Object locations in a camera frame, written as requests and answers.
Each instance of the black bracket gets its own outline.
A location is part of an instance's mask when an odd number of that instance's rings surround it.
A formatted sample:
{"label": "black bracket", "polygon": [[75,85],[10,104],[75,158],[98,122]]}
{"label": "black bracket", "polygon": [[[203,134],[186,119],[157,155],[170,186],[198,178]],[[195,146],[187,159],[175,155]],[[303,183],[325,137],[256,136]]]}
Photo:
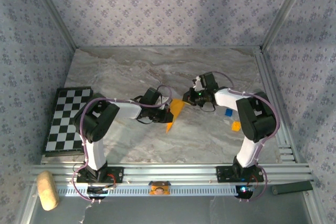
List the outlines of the black bracket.
{"label": "black bracket", "polygon": [[106,167],[104,169],[104,176],[95,177],[91,172],[87,169],[82,169],[79,171],[77,175],[77,183],[104,183],[104,184],[113,184],[113,178],[108,176],[108,174],[112,174],[116,179],[115,183],[122,183],[122,179],[124,176],[124,167]]}
{"label": "black bracket", "polygon": [[248,183],[250,180],[251,183],[256,182],[253,176],[255,176],[258,182],[263,182],[264,177],[262,171],[258,167],[254,167],[237,176],[232,165],[229,166],[217,166],[216,175],[218,183],[232,183],[232,182],[242,182]]}

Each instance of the floor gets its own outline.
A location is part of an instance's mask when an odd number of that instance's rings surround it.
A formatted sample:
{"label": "floor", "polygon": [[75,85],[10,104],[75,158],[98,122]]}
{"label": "floor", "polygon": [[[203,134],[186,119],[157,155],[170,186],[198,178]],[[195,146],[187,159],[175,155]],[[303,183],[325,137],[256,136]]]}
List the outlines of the floor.
{"label": "floor", "polygon": [[[181,98],[197,75],[212,70],[229,75],[237,90],[263,88],[250,50],[163,47],[77,49],[65,87],[91,86],[110,98],[131,99],[163,83],[172,87],[174,98]],[[222,76],[216,80],[220,86],[229,86]],[[167,134],[164,124],[115,120],[103,139],[105,155],[109,163],[231,163],[240,150],[243,133],[231,130],[238,116],[229,118],[225,110],[217,107],[208,113],[186,106]],[[259,160],[275,163],[279,156],[272,139]],[[63,156],[43,157],[42,162],[82,160],[83,156]]]}

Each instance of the black mounting plate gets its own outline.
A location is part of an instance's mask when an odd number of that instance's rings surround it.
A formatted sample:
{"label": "black mounting plate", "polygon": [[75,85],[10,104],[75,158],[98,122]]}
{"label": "black mounting plate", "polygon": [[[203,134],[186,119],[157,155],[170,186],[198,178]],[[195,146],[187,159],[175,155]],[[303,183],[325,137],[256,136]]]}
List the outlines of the black mounting plate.
{"label": "black mounting plate", "polygon": [[253,171],[251,171],[251,173],[247,173],[246,175],[240,176],[239,178],[234,177],[233,174],[234,171],[231,165],[216,167],[216,175],[218,183],[232,183],[232,182],[248,183],[250,179],[251,183],[256,182],[255,179],[252,177],[252,175],[254,175],[257,178],[258,182],[264,181],[262,171],[258,167],[256,167]]}
{"label": "black mounting plate", "polygon": [[[116,184],[122,183],[122,179],[124,176],[124,167],[107,167],[107,174],[112,174],[116,181]],[[78,172],[77,175],[77,183],[97,183],[97,179],[86,169],[82,169]],[[113,178],[110,176],[106,176],[99,183],[104,184],[113,184]]]}

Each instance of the floral wallpaper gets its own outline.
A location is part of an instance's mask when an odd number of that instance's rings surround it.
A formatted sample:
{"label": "floral wallpaper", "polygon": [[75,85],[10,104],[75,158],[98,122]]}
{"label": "floral wallpaper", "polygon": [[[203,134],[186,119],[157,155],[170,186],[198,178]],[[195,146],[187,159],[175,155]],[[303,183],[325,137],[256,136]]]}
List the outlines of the floral wallpaper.
{"label": "floral wallpaper", "polygon": [[73,53],[40,0],[0,5],[0,223],[14,223],[28,166],[40,161],[53,96]]}
{"label": "floral wallpaper", "polygon": [[336,223],[336,0],[297,0],[269,57],[293,138]]}
{"label": "floral wallpaper", "polygon": [[52,0],[78,47],[260,45],[284,0]]}

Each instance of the orange triangular block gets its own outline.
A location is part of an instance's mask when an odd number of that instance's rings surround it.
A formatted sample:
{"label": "orange triangular block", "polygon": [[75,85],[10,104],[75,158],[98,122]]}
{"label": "orange triangular block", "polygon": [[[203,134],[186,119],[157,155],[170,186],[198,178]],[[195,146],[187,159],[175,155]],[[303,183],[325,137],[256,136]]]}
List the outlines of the orange triangular block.
{"label": "orange triangular block", "polygon": [[167,124],[166,133],[170,130],[170,128],[173,126],[176,118],[180,114],[181,110],[184,107],[184,101],[180,99],[173,99],[173,101],[170,104],[170,112],[174,115],[173,122]]}

